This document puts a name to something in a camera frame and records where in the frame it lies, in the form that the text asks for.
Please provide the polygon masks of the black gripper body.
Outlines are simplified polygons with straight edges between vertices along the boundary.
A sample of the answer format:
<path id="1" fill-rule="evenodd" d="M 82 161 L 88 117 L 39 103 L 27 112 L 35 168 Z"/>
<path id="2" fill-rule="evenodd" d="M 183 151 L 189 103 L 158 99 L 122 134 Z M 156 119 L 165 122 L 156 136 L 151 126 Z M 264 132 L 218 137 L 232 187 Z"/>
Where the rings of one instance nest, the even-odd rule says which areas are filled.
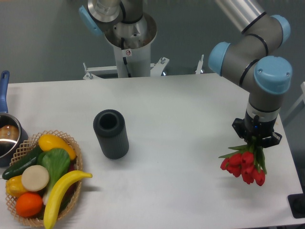
<path id="1" fill-rule="evenodd" d="M 247 112 L 245 113 L 245 117 L 244 117 L 245 140 L 250 140 L 253 136 L 258 138 L 267 138 L 272 135 L 272 133 L 274 132 L 274 124 L 276 118 L 267 122 L 261 121 L 260 118 L 261 117 L 258 115 L 251 117 Z"/>

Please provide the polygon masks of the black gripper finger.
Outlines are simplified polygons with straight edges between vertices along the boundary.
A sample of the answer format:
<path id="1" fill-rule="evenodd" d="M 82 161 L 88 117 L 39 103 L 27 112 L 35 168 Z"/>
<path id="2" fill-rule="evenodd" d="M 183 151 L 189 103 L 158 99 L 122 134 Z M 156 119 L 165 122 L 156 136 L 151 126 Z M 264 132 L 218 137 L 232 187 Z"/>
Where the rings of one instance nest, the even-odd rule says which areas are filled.
<path id="1" fill-rule="evenodd" d="M 248 130 L 245 126 L 244 119 L 235 118 L 235 120 L 232 123 L 232 127 L 240 138 L 242 139 L 247 138 Z"/>
<path id="2" fill-rule="evenodd" d="M 277 132 L 272 132 L 270 136 L 259 138 L 258 145 L 261 147 L 272 147 L 280 143 L 282 135 Z"/>

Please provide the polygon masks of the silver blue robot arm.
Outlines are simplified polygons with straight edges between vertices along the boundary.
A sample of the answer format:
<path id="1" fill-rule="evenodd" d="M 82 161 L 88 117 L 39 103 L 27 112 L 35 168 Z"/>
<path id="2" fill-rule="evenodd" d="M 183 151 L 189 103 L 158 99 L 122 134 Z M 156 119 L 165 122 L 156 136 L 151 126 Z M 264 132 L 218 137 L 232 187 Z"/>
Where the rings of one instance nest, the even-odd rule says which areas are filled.
<path id="1" fill-rule="evenodd" d="M 235 119 L 233 128 L 246 142 L 275 146 L 282 137 L 274 124 L 293 71 L 272 53 L 289 38 L 290 24 L 267 15 L 255 0 L 219 0 L 217 5 L 243 35 L 237 44 L 217 44 L 208 58 L 212 71 L 249 93 L 245 117 Z M 141 0 L 90 0 L 79 15 L 94 35 L 112 45 L 120 78 L 152 76 L 150 45 L 157 29 Z"/>

